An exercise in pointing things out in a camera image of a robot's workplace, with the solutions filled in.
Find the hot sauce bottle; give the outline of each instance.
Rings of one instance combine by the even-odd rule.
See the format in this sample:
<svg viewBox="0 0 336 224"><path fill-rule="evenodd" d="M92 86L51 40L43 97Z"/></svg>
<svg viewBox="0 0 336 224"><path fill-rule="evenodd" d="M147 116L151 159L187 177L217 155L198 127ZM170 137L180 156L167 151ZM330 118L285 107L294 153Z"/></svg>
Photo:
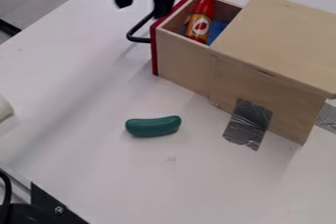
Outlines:
<svg viewBox="0 0 336 224"><path fill-rule="evenodd" d="M187 37L201 43L206 43L212 20L212 0L200 0L196 4L189 20Z"/></svg>

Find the toy cucumber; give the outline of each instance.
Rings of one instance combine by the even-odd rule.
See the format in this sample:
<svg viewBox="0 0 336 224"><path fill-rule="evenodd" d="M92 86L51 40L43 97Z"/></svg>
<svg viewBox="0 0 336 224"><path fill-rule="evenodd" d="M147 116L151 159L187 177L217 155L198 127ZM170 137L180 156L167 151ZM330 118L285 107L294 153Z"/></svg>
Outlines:
<svg viewBox="0 0 336 224"><path fill-rule="evenodd" d="M152 119L130 119L126 121L126 130L134 137L151 138L176 133L181 126L179 116Z"/></svg>

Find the white object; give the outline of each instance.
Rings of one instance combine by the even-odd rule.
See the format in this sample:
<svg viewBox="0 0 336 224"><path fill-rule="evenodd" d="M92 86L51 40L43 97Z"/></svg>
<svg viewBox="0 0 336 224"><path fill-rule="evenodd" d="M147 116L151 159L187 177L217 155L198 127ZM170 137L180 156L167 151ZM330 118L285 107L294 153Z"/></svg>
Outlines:
<svg viewBox="0 0 336 224"><path fill-rule="evenodd" d="M336 0L292 1L336 14ZM151 4L71 0L0 46L0 90L20 109L0 158L91 224L336 223L336 136L267 132L258 152L224 140L230 115L154 77L149 45L125 38ZM170 114L175 135L124 131Z"/></svg>
<svg viewBox="0 0 336 224"><path fill-rule="evenodd" d="M9 115L12 115L14 113L12 105L9 103L9 101L6 100L5 97L0 95L0 123L2 120L4 120Z"/></svg>

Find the gray tape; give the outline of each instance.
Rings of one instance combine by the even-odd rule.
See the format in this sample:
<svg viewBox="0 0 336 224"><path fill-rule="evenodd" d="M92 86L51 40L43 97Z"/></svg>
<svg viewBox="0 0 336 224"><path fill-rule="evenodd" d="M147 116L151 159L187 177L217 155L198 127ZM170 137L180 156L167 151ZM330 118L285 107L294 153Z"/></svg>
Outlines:
<svg viewBox="0 0 336 224"><path fill-rule="evenodd" d="M328 103L323 105L315 123L318 127L336 134L336 108Z"/></svg>
<svg viewBox="0 0 336 224"><path fill-rule="evenodd" d="M238 99L223 137L230 142L258 150L271 118L271 111L250 101Z"/></svg>

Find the sliding lid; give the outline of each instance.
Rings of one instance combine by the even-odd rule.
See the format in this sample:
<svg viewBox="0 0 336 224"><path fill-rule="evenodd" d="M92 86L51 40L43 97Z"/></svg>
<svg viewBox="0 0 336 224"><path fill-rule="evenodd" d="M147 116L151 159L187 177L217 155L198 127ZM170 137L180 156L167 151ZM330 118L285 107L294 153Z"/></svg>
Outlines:
<svg viewBox="0 0 336 224"><path fill-rule="evenodd" d="M336 98L336 16L285 0L251 0L211 44L221 59Z"/></svg>

